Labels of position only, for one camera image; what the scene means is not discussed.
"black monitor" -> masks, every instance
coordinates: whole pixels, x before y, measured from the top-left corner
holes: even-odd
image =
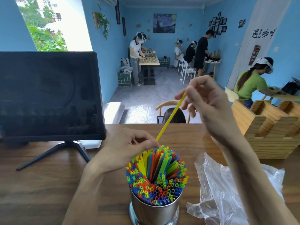
[[[106,138],[95,52],[0,52],[3,142]]]

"green shirt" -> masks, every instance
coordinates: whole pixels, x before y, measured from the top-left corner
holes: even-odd
[[[267,88],[267,83],[258,73],[253,72],[249,79],[244,83],[242,88],[238,91],[238,81],[247,71],[243,71],[239,76],[234,87],[234,92],[238,94],[238,98],[241,100],[249,100],[252,98],[252,93],[255,90],[263,90]]]

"man in black shirt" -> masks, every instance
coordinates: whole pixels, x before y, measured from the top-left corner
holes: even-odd
[[[198,41],[198,46],[197,46],[197,51],[195,56],[195,64],[194,64],[194,68],[198,69],[198,76],[200,76],[202,73],[205,54],[210,56],[210,53],[207,49],[208,46],[207,40],[210,39],[213,35],[214,35],[214,31],[208,30],[205,33],[205,35]]]
[[[191,63],[193,60],[193,57],[196,55],[196,51],[195,51],[195,47],[197,45],[196,41],[192,41],[192,43],[188,46],[186,52],[185,52],[185,56],[183,57],[183,59],[187,62],[187,63]]]

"chair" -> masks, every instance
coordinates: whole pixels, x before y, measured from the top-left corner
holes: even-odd
[[[186,76],[186,74],[190,74],[191,73],[190,80],[192,79],[193,74],[194,74],[194,77],[196,75],[196,71],[193,68],[190,69],[188,67],[190,67],[190,66],[188,65],[187,61],[184,60],[184,65],[183,65],[183,68],[182,68],[182,73],[180,75],[180,80],[183,80],[182,84],[185,84],[185,76]]]
[[[229,102],[234,102],[235,100],[238,100],[238,94],[235,93],[234,91],[231,91],[227,87],[225,87],[225,93],[227,94],[227,98]]]
[[[179,103],[179,100],[170,100],[170,101],[166,101],[166,102],[163,102],[161,104],[159,104],[155,110],[159,110],[159,116],[161,116],[161,108],[163,106],[177,106]],[[188,118],[187,118],[187,123],[190,123],[190,114],[188,115]]]
[[[179,57],[179,60],[178,60],[178,71],[177,71],[177,75],[179,74],[179,68],[181,67],[181,73],[182,73],[182,68],[183,68],[183,64],[184,64],[184,59],[183,57]]]

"hanging plant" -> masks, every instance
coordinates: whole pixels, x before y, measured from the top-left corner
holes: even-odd
[[[103,36],[107,40],[108,36],[108,26],[110,25],[110,22],[108,19],[100,12],[97,13],[99,24],[103,26]]]

